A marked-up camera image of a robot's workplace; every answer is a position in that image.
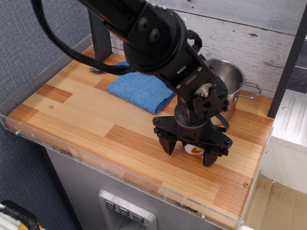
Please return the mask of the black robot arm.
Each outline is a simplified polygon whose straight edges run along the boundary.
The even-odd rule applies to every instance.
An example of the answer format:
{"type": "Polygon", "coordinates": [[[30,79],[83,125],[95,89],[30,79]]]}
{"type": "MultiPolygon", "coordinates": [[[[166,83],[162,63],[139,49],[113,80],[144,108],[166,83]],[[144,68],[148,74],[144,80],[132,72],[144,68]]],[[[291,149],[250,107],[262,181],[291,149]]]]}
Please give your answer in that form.
{"type": "Polygon", "coordinates": [[[132,69],[154,75],[177,94],[173,116],[153,119],[164,151],[177,142],[204,148],[203,165],[227,155],[232,140],[211,118],[228,109],[226,84],[188,44],[188,31],[178,14],[144,0],[85,0],[115,36],[123,41],[132,69]]]}

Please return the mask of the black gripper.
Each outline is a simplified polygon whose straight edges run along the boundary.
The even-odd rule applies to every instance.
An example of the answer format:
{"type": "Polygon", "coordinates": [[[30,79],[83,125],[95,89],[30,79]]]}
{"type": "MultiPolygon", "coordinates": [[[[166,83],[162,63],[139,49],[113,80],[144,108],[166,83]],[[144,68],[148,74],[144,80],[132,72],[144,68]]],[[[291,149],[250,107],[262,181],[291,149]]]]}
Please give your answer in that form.
{"type": "Polygon", "coordinates": [[[218,131],[210,120],[189,124],[175,116],[160,116],[153,119],[153,125],[160,145],[169,156],[178,141],[203,147],[204,167],[211,167],[219,156],[227,155],[233,144],[231,138],[218,131]]]}

